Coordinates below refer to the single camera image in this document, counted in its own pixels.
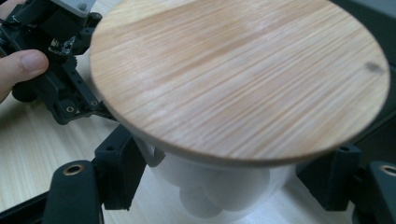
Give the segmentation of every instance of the human hand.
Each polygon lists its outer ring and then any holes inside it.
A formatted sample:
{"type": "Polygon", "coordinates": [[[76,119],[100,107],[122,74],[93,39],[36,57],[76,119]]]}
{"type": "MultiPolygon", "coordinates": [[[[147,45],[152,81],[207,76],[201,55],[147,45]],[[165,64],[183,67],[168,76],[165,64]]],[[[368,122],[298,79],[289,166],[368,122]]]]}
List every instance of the human hand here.
{"type": "MultiPolygon", "coordinates": [[[[0,19],[5,19],[17,4],[24,0],[7,0],[0,5],[0,19]]],[[[0,103],[2,103],[12,87],[43,74],[49,67],[46,55],[36,49],[15,52],[0,59],[0,103]]]]}

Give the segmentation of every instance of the wood grain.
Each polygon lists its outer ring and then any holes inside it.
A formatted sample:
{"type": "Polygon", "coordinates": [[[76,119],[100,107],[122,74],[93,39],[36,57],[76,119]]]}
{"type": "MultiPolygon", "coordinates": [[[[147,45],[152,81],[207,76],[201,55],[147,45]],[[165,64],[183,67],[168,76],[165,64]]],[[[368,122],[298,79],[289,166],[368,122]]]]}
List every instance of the wood grain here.
{"type": "Polygon", "coordinates": [[[92,79],[132,133],[198,162],[274,165],[362,131],[389,90],[380,47],[324,0],[126,0],[92,79]]]}

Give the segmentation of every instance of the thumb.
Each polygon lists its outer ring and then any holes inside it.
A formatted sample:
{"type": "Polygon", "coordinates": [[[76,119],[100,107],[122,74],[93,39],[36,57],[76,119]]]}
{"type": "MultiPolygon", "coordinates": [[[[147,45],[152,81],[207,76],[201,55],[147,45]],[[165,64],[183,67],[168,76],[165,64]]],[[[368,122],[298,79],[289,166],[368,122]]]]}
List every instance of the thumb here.
{"type": "Polygon", "coordinates": [[[32,79],[48,67],[47,57],[36,49],[18,51],[0,59],[0,103],[16,83],[32,79]]]}

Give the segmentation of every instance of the dark spot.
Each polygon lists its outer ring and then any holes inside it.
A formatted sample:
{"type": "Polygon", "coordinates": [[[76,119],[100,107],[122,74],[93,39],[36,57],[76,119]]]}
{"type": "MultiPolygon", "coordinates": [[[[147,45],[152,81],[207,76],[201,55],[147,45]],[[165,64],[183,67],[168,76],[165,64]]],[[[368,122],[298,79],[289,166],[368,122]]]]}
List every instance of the dark spot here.
{"type": "Polygon", "coordinates": [[[378,64],[376,63],[366,63],[366,68],[372,72],[372,73],[376,73],[379,75],[382,75],[385,73],[384,69],[382,69],[378,64]]]}

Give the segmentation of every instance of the round wooden board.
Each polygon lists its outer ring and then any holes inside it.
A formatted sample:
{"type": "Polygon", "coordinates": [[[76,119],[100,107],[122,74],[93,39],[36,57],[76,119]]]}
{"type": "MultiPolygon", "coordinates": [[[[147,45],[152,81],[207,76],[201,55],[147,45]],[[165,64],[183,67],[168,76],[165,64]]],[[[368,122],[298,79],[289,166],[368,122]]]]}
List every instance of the round wooden board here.
{"type": "Polygon", "coordinates": [[[324,0],[126,0],[97,27],[91,66],[132,133],[233,166],[338,147],[369,125],[389,90],[374,38],[324,0]]]}

